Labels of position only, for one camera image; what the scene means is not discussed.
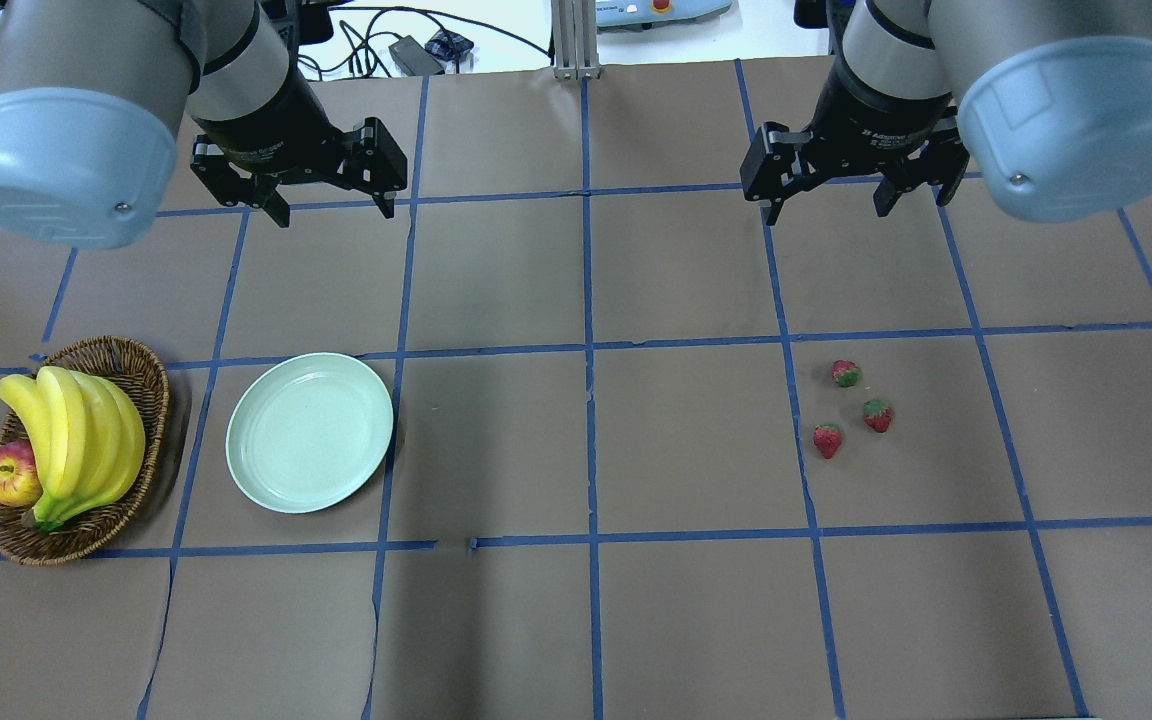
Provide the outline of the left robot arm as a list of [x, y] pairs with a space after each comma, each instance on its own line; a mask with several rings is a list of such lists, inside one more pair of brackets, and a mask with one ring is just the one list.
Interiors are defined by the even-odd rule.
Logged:
[[365, 194], [384, 217], [408, 160], [378, 118], [334, 127], [262, 1], [0, 1], [0, 228], [118, 249], [177, 168], [223, 209], [291, 223], [280, 187]]

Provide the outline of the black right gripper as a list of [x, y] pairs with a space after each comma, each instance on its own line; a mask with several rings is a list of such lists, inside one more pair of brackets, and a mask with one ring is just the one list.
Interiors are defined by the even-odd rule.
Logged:
[[781, 123], [756, 128], [740, 164], [745, 200], [758, 205], [761, 223], [774, 225], [791, 197], [828, 179], [881, 173], [873, 194], [876, 215], [929, 184], [938, 209], [950, 204], [972, 156], [950, 118], [952, 94], [882, 94], [852, 76], [831, 70], [813, 118], [803, 131]]

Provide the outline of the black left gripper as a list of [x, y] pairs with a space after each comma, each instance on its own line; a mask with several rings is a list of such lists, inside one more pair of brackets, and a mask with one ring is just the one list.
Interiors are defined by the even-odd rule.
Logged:
[[280, 228], [291, 225], [285, 184], [366, 194], [385, 219], [396, 217], [397, 194], [408, 188], [408, 158], [381, 119], [362, 118], [344, 131], [314, 94], [274, 94], [238, 115], [196, 96], [191, 119], [200, 128], [191, 170], [212, 199], [264, 211]]

